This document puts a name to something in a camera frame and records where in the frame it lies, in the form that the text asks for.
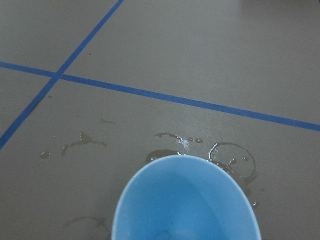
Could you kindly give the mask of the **light blue plastic cup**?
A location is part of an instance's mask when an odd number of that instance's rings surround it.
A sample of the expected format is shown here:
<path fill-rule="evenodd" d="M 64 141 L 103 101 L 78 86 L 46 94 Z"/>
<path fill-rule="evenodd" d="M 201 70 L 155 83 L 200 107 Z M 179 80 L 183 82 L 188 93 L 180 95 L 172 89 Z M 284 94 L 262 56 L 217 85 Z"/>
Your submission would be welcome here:
<path fill-rule="evenodd" d="M 224 170 L 190 155 L 141 168 L 115 210 L 114 240 L 259 240 L 254 211 Z"/>

